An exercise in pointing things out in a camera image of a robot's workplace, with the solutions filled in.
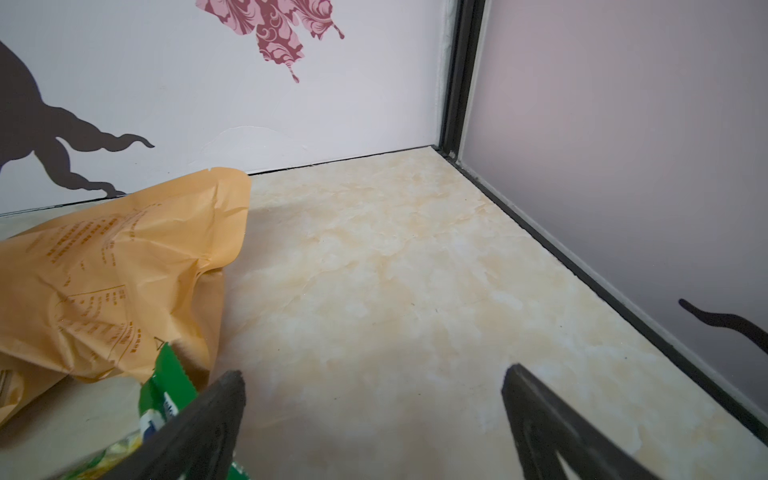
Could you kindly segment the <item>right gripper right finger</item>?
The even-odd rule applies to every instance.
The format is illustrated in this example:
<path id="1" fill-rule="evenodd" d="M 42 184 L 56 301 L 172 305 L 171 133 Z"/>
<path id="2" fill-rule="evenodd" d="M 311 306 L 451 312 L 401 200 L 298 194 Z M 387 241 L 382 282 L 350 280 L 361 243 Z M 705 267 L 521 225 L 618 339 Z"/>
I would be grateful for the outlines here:
<path id="1" fill-rule="evenodd" d="M 505 373 L 501 395 L 526 479 L 654 479 L 521 364 Z"/>

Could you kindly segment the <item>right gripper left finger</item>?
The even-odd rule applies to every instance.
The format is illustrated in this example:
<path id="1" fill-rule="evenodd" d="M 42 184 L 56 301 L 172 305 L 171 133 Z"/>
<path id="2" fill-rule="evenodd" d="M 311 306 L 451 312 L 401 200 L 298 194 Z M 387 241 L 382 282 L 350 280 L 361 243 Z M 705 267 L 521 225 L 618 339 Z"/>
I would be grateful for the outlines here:
<path id="1" fill-rule="evenodd" d="M 245 404 L 242 373 L 230 370 L 103 477 L 225 479 Z"/>

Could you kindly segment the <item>green yellow snack bag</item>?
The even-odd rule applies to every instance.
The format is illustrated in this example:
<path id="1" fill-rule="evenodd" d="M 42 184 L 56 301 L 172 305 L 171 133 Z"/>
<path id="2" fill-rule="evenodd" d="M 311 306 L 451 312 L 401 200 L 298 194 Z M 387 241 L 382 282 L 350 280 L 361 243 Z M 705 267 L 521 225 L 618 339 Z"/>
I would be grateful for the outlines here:
<path id="1" fill-rule="evenodd" d="M 179 412 L 190 405 L 198 392 L 174 350 L 167 344 L 160 349 L 150 379 L 140 389 L 139 430 L 58 474 L 58 479 L 105 479 L 106 472 L 147 443 Z M 233 460 L 225 479 L 247 479 L 249 474 Z"/>

